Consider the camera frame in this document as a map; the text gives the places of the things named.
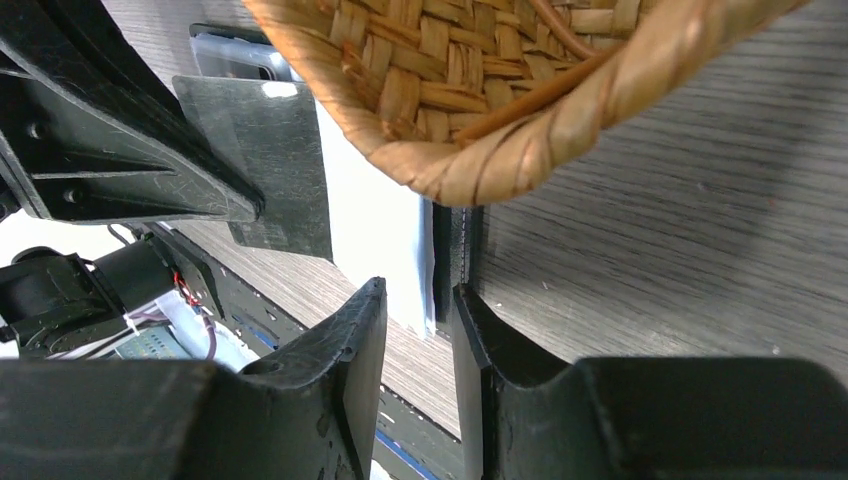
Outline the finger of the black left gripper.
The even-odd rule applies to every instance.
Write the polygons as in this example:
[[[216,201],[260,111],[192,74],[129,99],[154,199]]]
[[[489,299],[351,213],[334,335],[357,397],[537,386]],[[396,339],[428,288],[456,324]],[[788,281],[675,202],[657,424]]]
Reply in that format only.
[[[261,209],[102,3],[2,3],[3,215],[252,222]]]

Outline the woven wicker tray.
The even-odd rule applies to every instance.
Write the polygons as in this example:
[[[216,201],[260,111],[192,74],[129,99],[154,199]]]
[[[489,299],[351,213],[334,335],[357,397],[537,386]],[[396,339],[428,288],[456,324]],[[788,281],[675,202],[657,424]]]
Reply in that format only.
[[[250,1],[344,137],[445,206],[513,199],[796,1]]]

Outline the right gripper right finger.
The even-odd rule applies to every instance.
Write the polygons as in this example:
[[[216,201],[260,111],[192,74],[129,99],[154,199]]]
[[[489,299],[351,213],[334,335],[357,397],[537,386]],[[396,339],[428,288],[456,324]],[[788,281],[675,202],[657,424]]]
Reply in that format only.
[[[454,290],[469,479],[843,479],[847,391],[793,358],[567,363]]]

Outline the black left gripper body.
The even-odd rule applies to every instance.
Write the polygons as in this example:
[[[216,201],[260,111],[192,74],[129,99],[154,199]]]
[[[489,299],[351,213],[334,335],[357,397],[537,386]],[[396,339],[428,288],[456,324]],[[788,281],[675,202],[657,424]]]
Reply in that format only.
[[[64,353],[114,328],[161,322],[131,314],[172,291],[178,278],[172,255],[150,235],[96,260],[24,250],[1,268],[1,353]]]

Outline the black leather card holder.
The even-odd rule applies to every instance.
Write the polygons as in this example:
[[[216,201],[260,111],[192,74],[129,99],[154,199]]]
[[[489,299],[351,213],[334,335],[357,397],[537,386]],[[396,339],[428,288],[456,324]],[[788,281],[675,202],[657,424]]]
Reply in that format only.
[[[188,40],[196,77],[306,86],[261,33],[194,23]],[[448,323],[452,288],[478,281],[482,209],[440,206],[390,180],[345,139],[313,99],[328,189],[329,261],[355,284],[384,277],[389,315],[420,338],[433,336]]]

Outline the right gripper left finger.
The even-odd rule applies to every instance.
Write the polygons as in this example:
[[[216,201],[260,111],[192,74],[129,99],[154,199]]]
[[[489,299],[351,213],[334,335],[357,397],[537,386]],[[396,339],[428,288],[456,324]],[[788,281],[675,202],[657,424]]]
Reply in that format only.
[[[209,361],[5,360],[5,479],[193,479]]]

